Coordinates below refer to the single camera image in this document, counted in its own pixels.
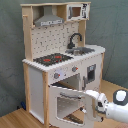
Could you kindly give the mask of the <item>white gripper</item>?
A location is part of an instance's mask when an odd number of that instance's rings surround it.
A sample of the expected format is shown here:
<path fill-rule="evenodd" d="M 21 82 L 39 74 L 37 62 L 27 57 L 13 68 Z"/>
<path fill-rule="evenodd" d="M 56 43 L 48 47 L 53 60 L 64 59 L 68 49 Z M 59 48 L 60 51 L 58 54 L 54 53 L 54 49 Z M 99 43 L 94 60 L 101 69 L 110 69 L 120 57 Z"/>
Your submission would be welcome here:
<path fill-rule="evenodd" d="M 87 115 L 88 119 L 102 119 L 106 116 L 105 106 L 108 104 L 108 100 L 104 93 L 87 90 L 84 101 L 85 107 L 80 110 Z"/>

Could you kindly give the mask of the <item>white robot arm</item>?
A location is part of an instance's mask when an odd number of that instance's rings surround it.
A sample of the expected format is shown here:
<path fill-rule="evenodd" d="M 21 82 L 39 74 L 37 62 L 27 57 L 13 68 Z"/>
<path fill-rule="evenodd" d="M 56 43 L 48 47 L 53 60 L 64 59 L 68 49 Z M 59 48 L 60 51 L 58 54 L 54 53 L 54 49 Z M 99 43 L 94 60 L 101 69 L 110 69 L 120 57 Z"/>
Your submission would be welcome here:
<path fill-rule="evenodd" d="M 85 92 L 86 108 L 81 111 L 91 121 L 102 122 L 104 118 L 128 124 L 128 91 L 116 90 L 113 101 L 109 102 L 104 93 L 93 90 Z"/>

